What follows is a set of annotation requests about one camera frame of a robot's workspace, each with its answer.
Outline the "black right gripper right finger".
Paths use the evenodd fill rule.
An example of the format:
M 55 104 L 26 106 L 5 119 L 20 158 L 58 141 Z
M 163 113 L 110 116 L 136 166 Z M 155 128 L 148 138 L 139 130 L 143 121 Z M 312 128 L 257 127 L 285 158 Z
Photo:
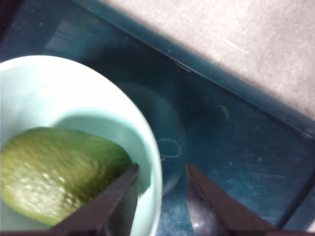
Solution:
M 187 204 L 196 236 L 263 235 L 278 231 L 229 196 L 195 165 L 186 164 Z

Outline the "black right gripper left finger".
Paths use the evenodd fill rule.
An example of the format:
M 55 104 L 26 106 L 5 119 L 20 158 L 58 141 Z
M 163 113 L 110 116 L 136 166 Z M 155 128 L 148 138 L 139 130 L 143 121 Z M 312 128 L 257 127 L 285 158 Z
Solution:
M 139 166 L 133 164 L 96 198 L 50 231 L 51 236 L 128 236 L 138 201 Z

